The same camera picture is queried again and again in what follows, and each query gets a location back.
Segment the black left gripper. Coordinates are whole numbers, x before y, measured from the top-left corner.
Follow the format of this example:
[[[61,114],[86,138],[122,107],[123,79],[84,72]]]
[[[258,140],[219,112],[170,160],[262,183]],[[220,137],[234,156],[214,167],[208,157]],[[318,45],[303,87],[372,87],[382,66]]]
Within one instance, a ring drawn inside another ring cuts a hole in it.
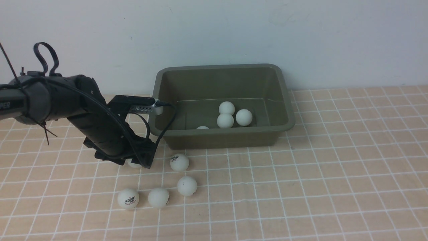
[[[132,159],[133,163],[151,168],[156,144],[149,133],[146,136],[137,135],[126,122],[127,115],[115,115],[117,118],[96,106],[94,112],[70,116],[68,120],[86,136],[84,145],[96,150],[95,158],[121,166],[127,159]]]

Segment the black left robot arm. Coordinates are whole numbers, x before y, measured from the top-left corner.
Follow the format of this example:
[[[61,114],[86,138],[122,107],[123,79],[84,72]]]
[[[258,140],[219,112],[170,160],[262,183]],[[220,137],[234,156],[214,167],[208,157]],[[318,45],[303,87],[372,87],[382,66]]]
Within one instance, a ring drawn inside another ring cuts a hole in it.
[[[1,119],[13,118],[25,125],[39,125],[48,135],[47,122],[67,119],[84,134],[84,146],[95,158],[124,165],[126,160],[151,168],[158,143],[149,133],[138,136],[126,122],[129,114],[149,114],[156,99],[116,95],[106,102],[93,78],[64,77],[54,48],[46,42],[33,51],[43,71],[21,70],[9,84],[1,85]]]

